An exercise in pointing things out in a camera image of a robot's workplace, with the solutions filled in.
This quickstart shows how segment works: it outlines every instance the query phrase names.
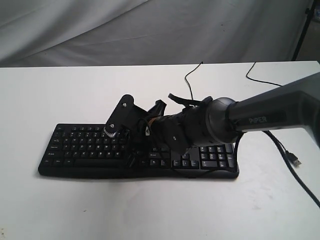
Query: white table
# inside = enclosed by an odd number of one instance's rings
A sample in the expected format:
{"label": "white table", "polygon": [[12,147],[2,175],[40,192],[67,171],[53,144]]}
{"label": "white table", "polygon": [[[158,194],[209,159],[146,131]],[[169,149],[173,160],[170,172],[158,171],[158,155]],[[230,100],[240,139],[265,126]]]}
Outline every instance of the white table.
{"label": "white table", "polygon": [[[245,78],[252,63],[204,64],[193,95],[236,101],[274,88]],[[166,114],[188,98],[195,65],[0,68],[0,240],[318,240],[320,210],[261,132],[240,142],[235,181],[76,180],[42,177],[38,164],[57,123],[105,123],[123,94]],[[257,63],[256,79],[286,84],[317,62]],[[273,133],[302,161],[296,171],[320,198],[320,151],[303,129]]]}

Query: table surface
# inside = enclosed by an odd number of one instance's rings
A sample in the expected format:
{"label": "table surface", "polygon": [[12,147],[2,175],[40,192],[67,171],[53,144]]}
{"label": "table surface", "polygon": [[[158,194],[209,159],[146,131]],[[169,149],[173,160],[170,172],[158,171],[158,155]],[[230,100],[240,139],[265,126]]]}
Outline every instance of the table surface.
{"label": "table surface", "polygon": [[[245,78],[252,63],[204,64],[189,76],[196,99],[241,101],[275,88]],[[104,124],[131,94],[149,109],[181,111],[195,65],[0,68],[0,240],[320,239],[320,211],[261,132],[240,142],[236,180],[83,180],[37,168],[58,123]],[[286,84],[317,62],[257,63],[252,78]],[[296,171],[320,198],[320,151],[303,129],[272,131],[302,162]]]}

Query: black keyboard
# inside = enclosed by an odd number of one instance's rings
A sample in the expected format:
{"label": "black keyboard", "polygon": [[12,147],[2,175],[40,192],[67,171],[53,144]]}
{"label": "black keyboard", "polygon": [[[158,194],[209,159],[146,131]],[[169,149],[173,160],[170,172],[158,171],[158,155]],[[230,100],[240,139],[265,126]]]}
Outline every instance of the black keyboard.
{"label": "black keyboard", "polygon": [[43,176],[90,179],[153,177],[229,178],[239,175],[233,145],[194,147],[184,155],[162,146],[124,167],[126,140],[109,138],[104,124],[58,124],[38,171]]}

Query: space bar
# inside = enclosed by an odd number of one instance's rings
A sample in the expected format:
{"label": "space bar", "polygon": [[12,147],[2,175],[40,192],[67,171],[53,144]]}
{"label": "space bar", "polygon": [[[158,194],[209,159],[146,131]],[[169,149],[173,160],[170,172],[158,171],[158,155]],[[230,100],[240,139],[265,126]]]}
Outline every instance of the space bar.
{"label": "space bar", "polygon": [[79,158],[74,160],[74,167],[111,168],[118,167],[123,159]]}

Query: gray fabric backdrop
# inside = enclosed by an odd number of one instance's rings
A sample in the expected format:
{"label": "gray fabric backdrop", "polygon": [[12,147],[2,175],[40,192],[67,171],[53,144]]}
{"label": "gray fabric backdrop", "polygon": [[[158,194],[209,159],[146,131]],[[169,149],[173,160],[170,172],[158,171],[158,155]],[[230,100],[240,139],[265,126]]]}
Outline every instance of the gray fabric backdrop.
{"label": "gray fabric backdrop", "polygon": [[[305,9],[312,3],[311,0],[32,1],[41,7],[29,10],[27,23],[24,16],[19,18],[19,24],[17,20],[3,24],[9,16],[0,14],[2,66],[289,61],[305,23]],[[39,9],[42,13],[36,16]]]}

